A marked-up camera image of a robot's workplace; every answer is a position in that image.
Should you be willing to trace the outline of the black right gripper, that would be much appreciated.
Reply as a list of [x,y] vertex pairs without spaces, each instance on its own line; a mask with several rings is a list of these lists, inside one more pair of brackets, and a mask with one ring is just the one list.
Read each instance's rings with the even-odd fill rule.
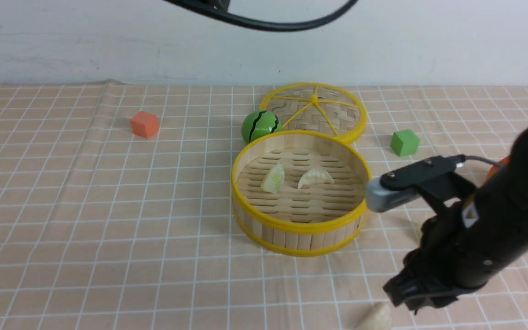
[[383,290],[395,306],[442,308],[480,290],[503,267],[503,194],[477,192],[450,207],[423,196],[435,211],[418,248]]

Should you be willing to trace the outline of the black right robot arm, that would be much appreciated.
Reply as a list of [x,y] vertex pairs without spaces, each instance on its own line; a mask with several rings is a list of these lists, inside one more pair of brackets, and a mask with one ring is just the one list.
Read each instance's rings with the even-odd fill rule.
[[434,211],[419,247],[383,287],[396,307],[444,308],[472,294],[528,252],[528,128],[508,163],[481,186],[456,172],[474,156],[434,156],[369,182],[365,200],[376,213],[422,198]]

